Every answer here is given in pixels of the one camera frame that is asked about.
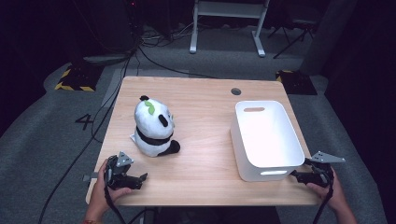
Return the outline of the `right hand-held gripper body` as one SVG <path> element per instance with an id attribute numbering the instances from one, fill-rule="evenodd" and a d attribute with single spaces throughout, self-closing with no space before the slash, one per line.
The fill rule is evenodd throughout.
<path id="1" fill-rule="evenodd" d="M 317 168 L 312 169 L 312 182 L 323 188 L 328 187 L 333 181 L 332 163 L 345 162 L 345 158 L 336 157 L 334 155 L 318 151 L 311 158 L 317 163 Z"/>

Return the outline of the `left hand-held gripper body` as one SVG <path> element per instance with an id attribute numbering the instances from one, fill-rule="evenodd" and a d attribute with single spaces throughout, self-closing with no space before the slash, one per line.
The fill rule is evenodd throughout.
<path id="1" fill-rule="evenodd" d="M 134 160 L 123 151 L 119 155 L 110 156 L 107 159 L 104 175 L 106 186 L 111 189 L 122 189 L 128 188 L 128 181 L 136 181 L 137 177 L 127 175 L 133 162 Z"/>

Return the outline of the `panda plush toy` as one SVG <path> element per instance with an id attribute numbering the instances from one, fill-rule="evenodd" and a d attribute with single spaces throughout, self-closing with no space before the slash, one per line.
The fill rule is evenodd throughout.
<path id="1" fill-rule="evenodd" d="M 175 124 L 168 107 L 147 95 L 139 98 L 134 110 L 135 131 L 131 135 L 138 149 L 149 157 L 160 157 L 180 151 L 173 140 Z"/>

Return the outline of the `white plastic bin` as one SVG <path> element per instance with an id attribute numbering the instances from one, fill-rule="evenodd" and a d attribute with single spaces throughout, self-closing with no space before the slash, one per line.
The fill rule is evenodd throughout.
<path id="1" fill-rule="evenodd" d="M 286 178 L 305 155 L 284 106 L 278 101 L 241 101 L 234 107 L 233 151 L 247 182 Z"/>

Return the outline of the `person's left hand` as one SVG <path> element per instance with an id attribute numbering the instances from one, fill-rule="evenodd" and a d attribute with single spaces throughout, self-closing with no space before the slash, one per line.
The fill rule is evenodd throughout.
<path id="1" fill-rule="evenodd" d="M 104 216 L 105 212 L 110 208 L 110 206 L 106 202 L 105 195 L 106 184 L 104 174 L 106 165 L 107 161 L 104 161 L 99 169 L 98 178 L 96 180 L 96 183 L 93 185 L 92 194 L 86 213 L 97 213 Z"/>

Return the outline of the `black yellow striped floor plate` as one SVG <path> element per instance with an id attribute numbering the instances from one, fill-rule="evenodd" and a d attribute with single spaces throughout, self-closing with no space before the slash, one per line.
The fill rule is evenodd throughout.
<path id="1" fill-rule="evenodd" d="M 287 94 L 317 95 L 310 77 L 299 71 L 279 70 L 276 72 L 276 81 L 283 84 Z"/>
<path id="2" fill-rule="evenodd" d="M 84 68 L 69 65 L 55 86 L 55 90 L 96 91 L 103 66 L 88 65 Z"/>

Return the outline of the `person's dark clothing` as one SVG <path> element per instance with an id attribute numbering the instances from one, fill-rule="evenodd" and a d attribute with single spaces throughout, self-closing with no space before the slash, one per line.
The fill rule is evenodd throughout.
<path id="1" fill-rule="evenodd" d="M 281 224 L 273 206 L 163 207 L 154 224 Z"/>

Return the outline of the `grey stand base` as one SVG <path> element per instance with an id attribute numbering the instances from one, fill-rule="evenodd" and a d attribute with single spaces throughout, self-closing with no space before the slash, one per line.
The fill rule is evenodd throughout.
<path id="1" fill-rule="evenodd" d="M 128 59 L 126 54 L 107 54 L 98 56 L 84 57 L 84 60 L 92 65 L 108 66 L 112 64 L 122 63 Z"/>

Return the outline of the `grey curtain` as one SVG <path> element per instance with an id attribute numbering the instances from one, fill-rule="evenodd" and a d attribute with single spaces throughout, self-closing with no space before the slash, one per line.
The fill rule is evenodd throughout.
<path id="1" fill-rule="evenodd" d="M 319 75 L 331 56 L 358 0 L 331 0 L 299 71 L 307 76 Z"/>

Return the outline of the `black tripod stand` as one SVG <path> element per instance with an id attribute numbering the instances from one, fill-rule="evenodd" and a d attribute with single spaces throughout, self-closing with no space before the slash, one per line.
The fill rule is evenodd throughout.
<path id="1" fill-rule="evenodd" d="M 314 38 L 313 31 L 317 25 L 318 24 L 313 21 L 291 19 L 287 24 L 276 27 L 275 30 L 268 35 L 268 38 L 274 37 L 279 31 L 281 31 L 286 39 L 287 45 L 276 53 L 273 58 L 277 59 L 297 42 L 303 42 L 307 35 Z"/>

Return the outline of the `white metal desk frame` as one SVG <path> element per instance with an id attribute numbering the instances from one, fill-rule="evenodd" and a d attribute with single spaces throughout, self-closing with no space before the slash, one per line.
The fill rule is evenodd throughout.
<path id="1" fill-rule="evenodd" d="M 262 31 L 264 19 L 266 17 L 267 9 L 269 7 L 269 2 L 270 0 L 263 0 L 263 2 L 260 4 L 249 4 L 195 0 L 193 7 L 193 27 L 191 34 L 190 53 L 194 54 L 197 51 L 198 18 L 200 16 L 229 17 L 258 20 L 257 28 L 253 30 L 251 34 L 258 55 L 260 57 L 264 57 L 266 53 L 262 46 L 260 34 Z"/>

